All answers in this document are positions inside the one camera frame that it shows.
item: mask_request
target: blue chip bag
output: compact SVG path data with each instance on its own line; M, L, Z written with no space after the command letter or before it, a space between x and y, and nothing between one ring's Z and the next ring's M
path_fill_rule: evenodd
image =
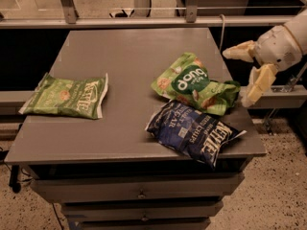
M212 170L221 146L246 133L178 101L165 104L152 116L146 130L160 144L201 161Z

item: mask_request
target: chip bag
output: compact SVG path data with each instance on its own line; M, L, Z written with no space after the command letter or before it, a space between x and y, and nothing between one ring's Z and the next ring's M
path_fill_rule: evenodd
M152 83L152 89L160 96L191 105L201 112L223 116L234 106L240 83L210 80L196 55L184 53Z
M146 130L158 142L215 169L219 151L246 132L177 101L170 101L152 116Z
M101 103L107 92L107 82L107 74L104 78L63 80L47 73L19 113L100 119L103 117Z

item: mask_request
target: speckled floor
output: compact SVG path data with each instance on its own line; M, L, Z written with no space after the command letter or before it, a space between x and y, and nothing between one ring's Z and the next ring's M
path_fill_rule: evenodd
M211 218L208 230L307 229L306 147L286 118L273 120L273 136L261 121L253 118L268 154L247 166L245 180L233 195L223 199L224 208ZM11 144L0 141L4 150ZM0 230L60 230L53 206L34 193L29 183L22 184L19 194L13 193L9 178L8 168L0 164ZM69 229L59 205L55 208L60 224Z

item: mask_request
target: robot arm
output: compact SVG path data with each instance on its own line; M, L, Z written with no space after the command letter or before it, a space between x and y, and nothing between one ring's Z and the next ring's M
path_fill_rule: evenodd
M256 58L260 69L252 68L249 84L242 104L255 104L266 92L278 72L299 63L307 54L307 10L282 26L275 26L262 34L256 42L247 41L223 51L225 58L253 62Z

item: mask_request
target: table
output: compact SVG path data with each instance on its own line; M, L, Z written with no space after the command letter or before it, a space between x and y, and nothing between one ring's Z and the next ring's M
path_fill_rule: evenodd
M195 53L209 78L230 80L207 28L72 31L50 74L81 80L108 73L103 119L29 115L6 158L62 206L71 228L204 229L266 151L246 109L222 120L248 133L221 150L216 171L159 145L146 132L167 100L151 82L182 53Z

